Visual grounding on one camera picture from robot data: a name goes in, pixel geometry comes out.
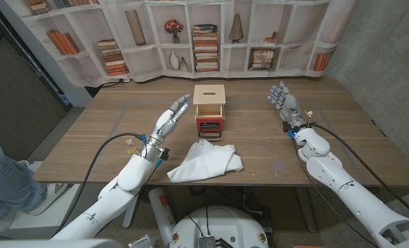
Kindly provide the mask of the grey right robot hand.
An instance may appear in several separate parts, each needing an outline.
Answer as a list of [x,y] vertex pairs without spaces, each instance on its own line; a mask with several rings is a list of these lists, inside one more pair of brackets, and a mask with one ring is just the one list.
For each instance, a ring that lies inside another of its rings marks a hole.
[[296,98],[290,93],[290,90],[283,81],[279,82],[279,86],[272,86],[267,99],[279,111],[279,116],[283,121],[284,132],[291,131],[292,133],[297,133],[299,130],[307,128],[308,124],[303,119]]

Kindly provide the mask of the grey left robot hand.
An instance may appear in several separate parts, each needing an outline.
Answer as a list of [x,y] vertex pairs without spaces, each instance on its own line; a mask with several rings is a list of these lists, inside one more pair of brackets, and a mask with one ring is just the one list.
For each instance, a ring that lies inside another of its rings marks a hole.
[[175,130],[178,121],[187,112],[189,98],[190,94],[186,94],[177,99],[154,124],[152,132],[146,140],[146,144],[142,147],[142,156],[147,161],[153,162],[160,157],[162,153],[161,144],[166,137]]

